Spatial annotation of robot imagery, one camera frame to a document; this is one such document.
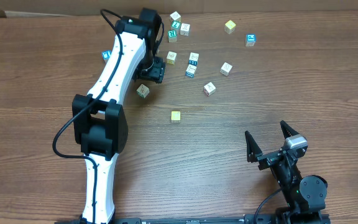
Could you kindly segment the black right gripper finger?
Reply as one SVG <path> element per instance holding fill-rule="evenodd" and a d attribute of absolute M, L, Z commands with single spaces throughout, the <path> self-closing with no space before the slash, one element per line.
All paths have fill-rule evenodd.
<path fill-rule="evenodd" d="M 284 120 L 281 120 L 280 127 L 282 129 L 282 133 L 285 139 L 298 135 L 298 132 L 295 131 L 291 126 L 289 126 Z"/>
<path fill-rule="evenodd" d="M 258 157 L 263 154 L 262 150 L 255 142 L 249 131 L 245 132 L 246 145 L 247 145 L 247 161 L 248 162 L 257 162 Z"/>

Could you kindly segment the wooden block red edge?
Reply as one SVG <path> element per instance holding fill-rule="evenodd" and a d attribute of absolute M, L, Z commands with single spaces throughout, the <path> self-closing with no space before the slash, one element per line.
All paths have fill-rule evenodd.
<path fill-rule="evenodd" d="M 203 91 L 206 96 L 211 96 L 216 91 L 216 87 L 212 82 L 209 82 L 203 87 Z"/>

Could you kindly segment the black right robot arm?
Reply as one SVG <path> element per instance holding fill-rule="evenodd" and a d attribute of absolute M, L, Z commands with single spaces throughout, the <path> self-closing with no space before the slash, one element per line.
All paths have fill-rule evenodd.
<path fill-rule="evenodd" d="M 247 161 L 257 162 L 260 170 L 270 169 L 280 188 L 264 199 L 255 213 L 244 216 L 245 223 L 330 223 L 329 215 L 322 214 L 326 208 L 328 183 L 318 175 L 301 176 L 298 159 L 306 154 L 307 139 L 280 122 L 283 146 L 279 150 L 264 154 L 249 131 L 245 132 Z M 262 207 L 276 194 L 282 193 L 286 207 L 276 209 L 274 214 L 261 215 Z"/>

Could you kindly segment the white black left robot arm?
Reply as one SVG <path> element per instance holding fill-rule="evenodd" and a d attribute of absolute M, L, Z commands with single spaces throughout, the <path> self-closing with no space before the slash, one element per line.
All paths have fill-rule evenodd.
<path fill-rule="evenodd" d="M 86 203 L 80 223 L 113 223 L 114 171 L 128 137 L 123 102 L 133 80 L 162 83 L 165 62 L 156 55 L 162 18 L 143 8 L 138 18 L 122 16 L 110 58 L 98 81 L 72 103 L 75 141 L 86 162 Z"/>

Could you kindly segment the blue letter P block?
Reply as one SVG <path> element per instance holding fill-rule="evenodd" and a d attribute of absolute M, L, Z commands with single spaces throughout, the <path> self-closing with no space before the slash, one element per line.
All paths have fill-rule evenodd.
<path fill-rule="evenodd" d="M 247 34 L 246 35 L 246 47 L 253 47 L 256 43 L 255 34 Z"/>

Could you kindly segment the wooden block green bottom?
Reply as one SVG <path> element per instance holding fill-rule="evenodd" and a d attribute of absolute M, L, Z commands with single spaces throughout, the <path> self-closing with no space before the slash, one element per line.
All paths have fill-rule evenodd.
<path fill-rule="evenodd" d="M 142 98 L 146 98 L 149 93 L 150 93 L 149 88 L 144 84 L 141 84 L 137 89 L 137 94 Z"/>

